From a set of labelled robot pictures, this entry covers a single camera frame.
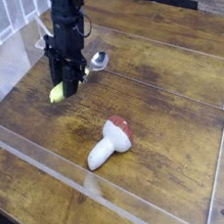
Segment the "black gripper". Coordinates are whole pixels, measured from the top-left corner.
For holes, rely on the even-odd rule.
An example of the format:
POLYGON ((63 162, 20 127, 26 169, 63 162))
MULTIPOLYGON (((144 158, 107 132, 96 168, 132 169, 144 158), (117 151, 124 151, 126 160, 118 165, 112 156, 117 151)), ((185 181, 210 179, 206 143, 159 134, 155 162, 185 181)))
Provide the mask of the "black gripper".
POLYGON ((76 94, 81 72, 87 65, 82 53, 87 37, 83 25, 82 16, 54 19, 54 33, 44 36, 53 86, 63 81, 64 96, 67 98, 76 94))

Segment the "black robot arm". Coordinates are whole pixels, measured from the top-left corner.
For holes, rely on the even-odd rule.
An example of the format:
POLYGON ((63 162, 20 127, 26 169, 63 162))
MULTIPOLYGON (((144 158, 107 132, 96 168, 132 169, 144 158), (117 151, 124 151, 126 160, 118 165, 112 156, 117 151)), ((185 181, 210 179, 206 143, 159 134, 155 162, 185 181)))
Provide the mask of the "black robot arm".
POLYGON ((83 0, 50 0, 53 35, 45 35, 44 55, 50 64, 53 89, 52 103, 76 94, 78 84, 86 78, 87 62, 82 55, 84 39, 90 33, 84 32, 85 14, 83 0))

